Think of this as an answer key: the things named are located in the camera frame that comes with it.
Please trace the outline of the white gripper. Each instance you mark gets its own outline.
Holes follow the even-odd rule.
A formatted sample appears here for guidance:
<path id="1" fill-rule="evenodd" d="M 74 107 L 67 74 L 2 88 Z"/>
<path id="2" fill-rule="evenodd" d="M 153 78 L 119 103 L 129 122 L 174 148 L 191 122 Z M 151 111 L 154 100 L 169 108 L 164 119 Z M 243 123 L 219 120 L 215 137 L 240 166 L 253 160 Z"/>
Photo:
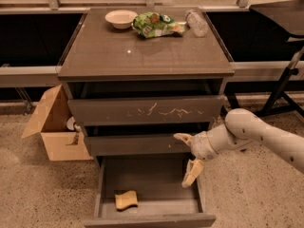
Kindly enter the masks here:
<path id="1" fill-rule="evenodd" d="M 191 145 L 191 153 L 196 157 L 196 159 L 188 161 L 186 172 L 181 183 L 183 188 L 187 188 L 194 183 L 203 171 L 204 161 L 208 162 L 214 159 L 218 153 L 210 144 L 206 131 L 200 132 L 193 137 L 186 133 L 175 133 L 173 137 L 188 146 Z"/>

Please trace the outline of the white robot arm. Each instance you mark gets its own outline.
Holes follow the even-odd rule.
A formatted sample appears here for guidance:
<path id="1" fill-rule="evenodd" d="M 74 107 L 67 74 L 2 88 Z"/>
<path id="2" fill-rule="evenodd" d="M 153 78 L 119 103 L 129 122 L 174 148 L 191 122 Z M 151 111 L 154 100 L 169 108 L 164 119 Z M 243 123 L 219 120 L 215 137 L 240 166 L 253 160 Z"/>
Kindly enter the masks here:
<path id="1" fill-rule="evenodd" d="M 225 150 L 237 150 L 256 141 L 277 154 L 300 172 L 304 172 L 304 138 L 263 122 L 254 113 L 237 108 L 228 112 L 224 123 L 194 136 L 176 133 L 174 138 L 190 147 L 195 157 L 189 161 L 181 183 L 183 188 L 193 184 L 204 164 Z"/>

